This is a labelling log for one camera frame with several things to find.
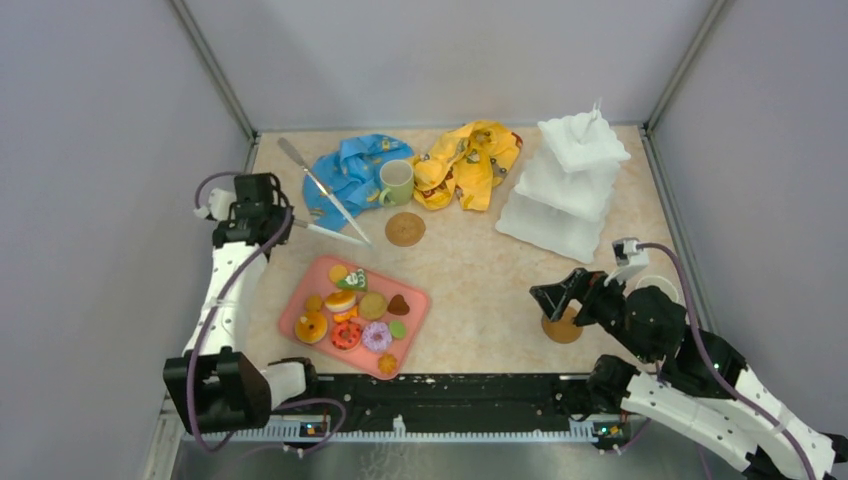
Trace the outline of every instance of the gray wall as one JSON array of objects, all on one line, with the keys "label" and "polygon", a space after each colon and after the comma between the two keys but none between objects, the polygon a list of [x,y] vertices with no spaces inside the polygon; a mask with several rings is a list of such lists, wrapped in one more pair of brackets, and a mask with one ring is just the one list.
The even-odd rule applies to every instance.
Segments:
[{"label": "gray wall", "polygon": [[841,0],[737,2],[658,132],[719,332],[806,422],[842,434],[846,25]]},{"label": "gray wall", "polygon": [[136,478],[246,142],[165,1],[0,2],[0,478]]},{"label": "gray wall", "polygon": [[259,129],[650,115],[708,0],[189,0]]}]

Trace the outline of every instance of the speckled table surface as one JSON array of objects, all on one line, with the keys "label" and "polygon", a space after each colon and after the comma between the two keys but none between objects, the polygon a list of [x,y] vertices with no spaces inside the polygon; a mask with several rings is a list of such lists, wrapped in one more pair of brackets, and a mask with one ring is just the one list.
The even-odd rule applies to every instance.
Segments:
[{"label": "speckled table surface", "polygon": [[[589,372],[601,354],[635,359],[599,326],[586,327],[575,343],[552,342],[540,326],[541,311],[531,298],[532,285],[554,283],[572,269],[615,269],[610,243],[621,237],[671,245],[665,216],[636,127],[614,127],[632,158],[624,162],[615,182],[615,196],[601,234],[593,264],[585,266],[495,231],[494,225],[507,194],[541,142],[536,127],[516,128],[524,148],[513,171],[495,188],[486,212],[463,211],[457,202],[428,211],[414,201],[404,207],[368,210],[358,217],[375,244],[358,248],[301,228],[292,231],[286,246],[274,249],[257,288],[251,309],[246,353],[257,365],[293,356],[310,357],[320,373],[356,373],[347,364],[283,337],[277,321],[312,261],[333,254],[429,293],[430,313],[418,334],[401,373],[535,373]],[[426,152],[442,134],[440,129],[381,130],[407,142],[416,153]],[[265,133],[261,137],[254,172],[273,172],[295,205],[295,215],[309,220],[303,202],[303,172],[276,144],[285,135],[307,162],[338,148],[339,141],[374,131]],[[400,212],[420,215],[427,230],[417,245],[396,247],[384,227]],[[344,233],[356,237],[347,226]],[[671,263],[651,252],[644,275],[668,278],[679,290]],[[635,285],[637,277],[630,282]]]}]

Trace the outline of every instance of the brown coaster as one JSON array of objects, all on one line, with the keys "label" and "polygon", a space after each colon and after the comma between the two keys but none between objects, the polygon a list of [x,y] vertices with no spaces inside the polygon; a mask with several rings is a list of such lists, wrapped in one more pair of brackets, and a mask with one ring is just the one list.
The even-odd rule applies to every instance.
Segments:
[{"label": "brown coaster", "polygon": [[386,238],[398,247],[411,247],[424,236],[424,220],[414,213],[398,213],[386,223]]},{"label": "brown coaster", "polygon": [[562,318],[558,322],[551,322],[544,315],[542,316],[542,330],[550,337],[551,340],[557,343],[572,343],[575,342],[583,333],[583,327],[574,325],[574,317],[577,316],[577,310],[568,307],[562,314]]}]

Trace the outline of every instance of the blue cloth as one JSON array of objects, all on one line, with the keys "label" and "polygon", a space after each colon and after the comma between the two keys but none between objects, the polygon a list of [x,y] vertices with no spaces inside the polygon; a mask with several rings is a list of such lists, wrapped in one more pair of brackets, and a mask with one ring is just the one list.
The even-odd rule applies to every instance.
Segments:
[{"label": "blue cloth", "polygon": [[[380,168],[383,164],[412,155],[409,145],[396,138],[363,135],[342,140],[339,150],[319,158],[312,170],[356,217],[363,210],[381,206]],[[339,231],[347,224],[341,212],[309,177],[303,178],[303,199],[317,225]]]}]

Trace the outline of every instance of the orange donut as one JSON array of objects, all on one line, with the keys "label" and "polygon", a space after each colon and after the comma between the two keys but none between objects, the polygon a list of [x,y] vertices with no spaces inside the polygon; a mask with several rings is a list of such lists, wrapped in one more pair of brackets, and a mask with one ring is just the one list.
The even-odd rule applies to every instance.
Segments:
[{"label": "orange donut", "polygon": [[333,327],[330,342],[339,350],[350,350],[362,341],[362,327],[354,322],[342,322]]},{"label": "orange donut", "polygon": [[306,312],[294,322],[294,334],[303,343],[318,343],[327,334],[327,323],[320,312]]}]

